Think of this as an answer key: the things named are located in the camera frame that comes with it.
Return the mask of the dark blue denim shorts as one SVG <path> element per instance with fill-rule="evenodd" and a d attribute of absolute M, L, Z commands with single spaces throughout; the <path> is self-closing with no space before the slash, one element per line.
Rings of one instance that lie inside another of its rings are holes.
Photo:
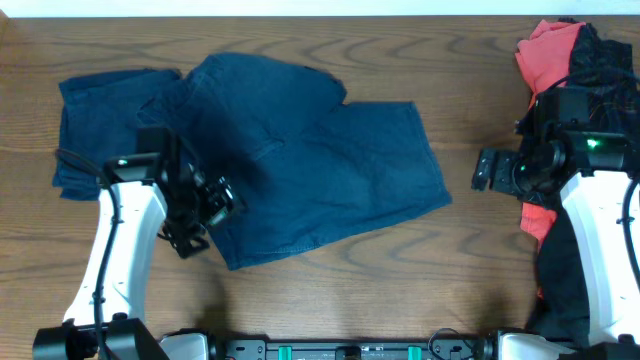
<path fill-rule="evenodd" d="M 260 265 L 450 203 L 411 102 L 348 102 L 331 74 L 240 53 L 207 57 L 138 113 L 223 175 L 245 209 L 211 238 L 228 268 Z"/>

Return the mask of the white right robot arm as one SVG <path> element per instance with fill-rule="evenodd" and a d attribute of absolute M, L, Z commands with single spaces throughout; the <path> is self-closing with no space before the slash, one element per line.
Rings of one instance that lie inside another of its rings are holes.
<path fill-rule="evenodd" d="M 552 86 L 517 122 L 518 150 L 481 150 L 472 189 L 566 212 L 589 306 L 585 349 L 504 332 L 484 343 L 483 358 L 638 358 L 638 116 L 613 89 Z"/>

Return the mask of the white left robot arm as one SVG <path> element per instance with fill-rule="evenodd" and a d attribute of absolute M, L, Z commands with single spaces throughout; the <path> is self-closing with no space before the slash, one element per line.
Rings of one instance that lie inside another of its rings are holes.
<path fill-rule="evenodd" d="M 59 149 L 57 158 L 97 177 L 99 224 L 79 290 L 60 326 L 39 330 L 36 359 L 212 359 L 204 330 L 156 339 L 145 325 L 146 288 L 158 239 L 180 258 L 206 249 L 206 232 L 244 207 L 224 177 L 208 179 L 181 159 L 183 142 L 164 127 L 142 128 L 132 155 L 97 168 Z"/>

